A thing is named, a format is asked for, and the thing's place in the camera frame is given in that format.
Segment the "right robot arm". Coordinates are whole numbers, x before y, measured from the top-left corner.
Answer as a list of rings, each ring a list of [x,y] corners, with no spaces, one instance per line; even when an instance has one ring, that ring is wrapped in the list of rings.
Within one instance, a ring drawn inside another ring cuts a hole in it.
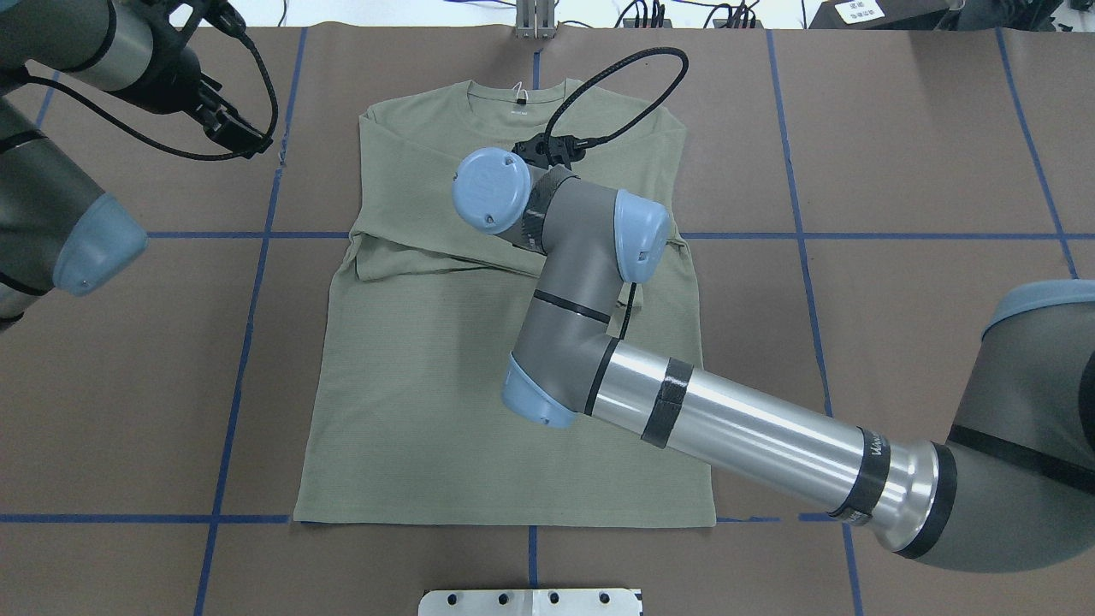
[[[667,248],[661,204],[495,147],[462,160],[451,198],[480,233],[545,257],[502,387],[518,416],[598,418],[935,568],[1030,571],[1092,548],[1092,281],[1002,297],[946,440],[900,443],[607,333]]]

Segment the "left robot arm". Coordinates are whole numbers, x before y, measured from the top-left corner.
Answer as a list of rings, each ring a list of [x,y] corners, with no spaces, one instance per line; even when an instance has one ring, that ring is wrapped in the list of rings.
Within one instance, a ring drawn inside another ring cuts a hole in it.
[[[8,330],[51,291],[87,297],[110,283],[147,249],[149,237],[120,200],[106,191],[38,124],[10,102],[24,86],[67,95],[123,133],[164,155],[224,163],[269,149],[279,104],[246,20],[229,1],[4,1],[1,9],[1,321]],[[270,118],[257,128],[204,72],[191,39],[209,25],[253,58],[269,98]],[[36,63],[153,116],[187,116],[219,147],[198,153],[160,143],[103,109],[58,78],[32,74]]]

